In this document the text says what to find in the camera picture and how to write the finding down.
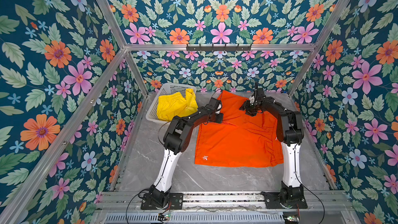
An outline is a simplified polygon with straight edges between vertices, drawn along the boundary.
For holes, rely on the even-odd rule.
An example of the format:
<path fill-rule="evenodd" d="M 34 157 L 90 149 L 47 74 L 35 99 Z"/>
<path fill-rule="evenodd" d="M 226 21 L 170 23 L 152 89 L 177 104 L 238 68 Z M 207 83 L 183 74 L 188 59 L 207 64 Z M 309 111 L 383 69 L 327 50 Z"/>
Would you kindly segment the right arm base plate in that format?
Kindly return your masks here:
<path fill-rule="evenodd" d="M 261 195 L 264 197 L 267 209 L 308 209 L 304 194 L 290 195 L 280 192 L 265 192 Z"/>

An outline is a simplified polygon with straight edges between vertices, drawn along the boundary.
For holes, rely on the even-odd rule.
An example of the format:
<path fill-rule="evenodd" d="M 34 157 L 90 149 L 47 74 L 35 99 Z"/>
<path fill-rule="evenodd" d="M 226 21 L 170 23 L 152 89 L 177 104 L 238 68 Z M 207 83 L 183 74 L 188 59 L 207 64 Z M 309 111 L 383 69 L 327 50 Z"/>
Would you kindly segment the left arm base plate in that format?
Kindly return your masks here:
<path fill-rule="evenodd" d="M 170 193 L 166 195 L 153 196 L 145 193 L 141 203 L 141 210 L 180 210 L 182 209 L 184 194 Z"/>

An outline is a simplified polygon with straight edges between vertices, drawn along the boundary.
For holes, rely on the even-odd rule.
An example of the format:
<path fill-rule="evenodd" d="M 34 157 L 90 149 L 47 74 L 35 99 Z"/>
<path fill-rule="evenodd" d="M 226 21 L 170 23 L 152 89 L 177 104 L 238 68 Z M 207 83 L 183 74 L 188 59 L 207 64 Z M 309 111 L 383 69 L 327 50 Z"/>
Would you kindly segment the orange shorts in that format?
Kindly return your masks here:
<path fill-rule="evenodd" d="M 274 167 L 284 162 L 276 136 L 277 119 L 268 112 L 248 116 L 240 107 L 245 97 L 224 91 L 222 123 L 201 124 L 195 149 L 196 165 L 212 167 Z"/>

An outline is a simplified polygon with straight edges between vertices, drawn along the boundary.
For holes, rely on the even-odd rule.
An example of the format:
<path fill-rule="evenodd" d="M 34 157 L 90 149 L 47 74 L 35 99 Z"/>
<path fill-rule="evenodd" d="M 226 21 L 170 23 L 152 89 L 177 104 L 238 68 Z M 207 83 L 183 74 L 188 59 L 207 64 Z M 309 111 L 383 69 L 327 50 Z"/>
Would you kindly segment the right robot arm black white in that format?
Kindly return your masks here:
<path fill-rule="evenodd" d="M 300 176 L 300 149 L 304 138 L 302 115 L 282 106 L 270 96 L 252 96 L 239 108 L 246 115 L 268 112 L 277 120 L 276 138 L 282 144 L 284 174 L 276 196 L 284 208 L 308 208 Z"/>

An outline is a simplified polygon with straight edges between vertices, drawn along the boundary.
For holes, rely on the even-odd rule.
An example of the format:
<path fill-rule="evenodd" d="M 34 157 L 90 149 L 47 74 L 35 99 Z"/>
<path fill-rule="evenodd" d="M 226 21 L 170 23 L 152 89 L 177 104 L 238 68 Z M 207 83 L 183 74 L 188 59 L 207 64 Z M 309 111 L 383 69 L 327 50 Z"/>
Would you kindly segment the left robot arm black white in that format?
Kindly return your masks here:
<path fill-rule="evenodd" d="M 193 129 L 208 122 L 222 123 L 222 102 L 211 98 L 186 117 L 175 116 L 163 137 L 164 156 L 160 171 L 146 195 L 146 202 L 157 208 L 165 208 L 171 201 L 172 178 L 182 153 L 188 148 Z"/>

